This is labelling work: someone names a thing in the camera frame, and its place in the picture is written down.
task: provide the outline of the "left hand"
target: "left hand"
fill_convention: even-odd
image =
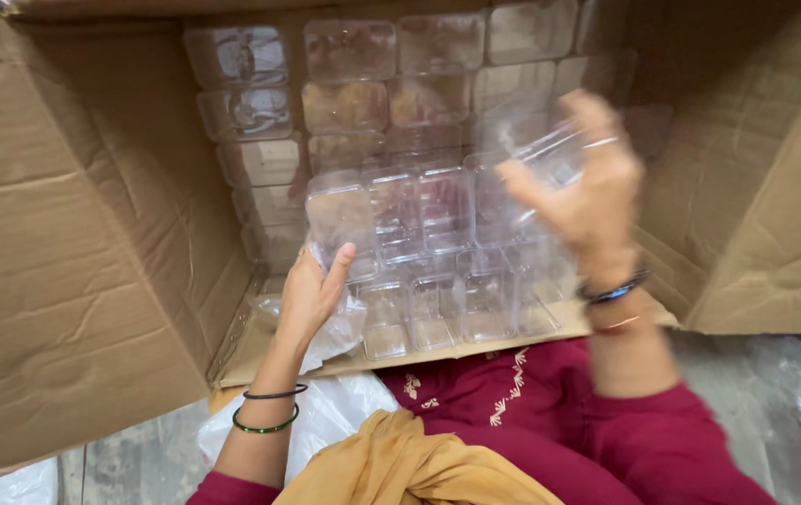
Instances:
[[[322,275],[320,264],[306,248],[288,271],[282,290],[279,328],[276,339],[305,352],[317,330],[335,311],[344,290],[348,269],[356,249],[345,244],[335,256],[329,275]]]

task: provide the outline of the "blue bracelet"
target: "blue bracelet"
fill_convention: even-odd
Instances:
[[[615,288],[612,291],[607,291],[605,293],[600,293],[598,295],[589,295],[587,293],[587,287],[584,284],[582,284],[576,291],[576,294],[578,295],[579,298],[585,300],[587,304],[605,304],[607,302],[611,302],[612,300],[620,298],[624,295],[627,295],[632,290],[634,290],[634,288],[640,286],[644,281],[646,281],[646,278],[649,277],[649,275],[650,275],[650,270],[647,270],[645,267],[641,267],[635,270],[633,274],[631,274],[631,277],[629,277],[629,279],[625,281],[625,284],[622,284],[621,286]]]

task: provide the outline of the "wrist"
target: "wrist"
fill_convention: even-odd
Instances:
[[[637,250],[631,246],[607,248],[584,255],[579,270],[590,294],[599,294],[620,287],[634,274]]]

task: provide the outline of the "floor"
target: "floor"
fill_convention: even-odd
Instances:
[[[761,438],[765,419],[761,402],[748,393],[754,373],[743,341],[684,333],[674,348],[687,380],[727,430],[737,465],[771,490]],[[207,471],[195,442],[205,419],[201,401],[63,454],[59,503],[184,503]]]

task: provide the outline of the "right hand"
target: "right hand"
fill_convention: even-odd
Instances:
[[[575,119],[583,145],[614,139],[583,149],[581,178],[553,190],[516,160],[495,170],[510,195],[535,209],[578,257],[588,290],[601,293],[621,286],[634,272],[637,249],[630,229],[643,167],[606,101],[577,90],[559,102]]]

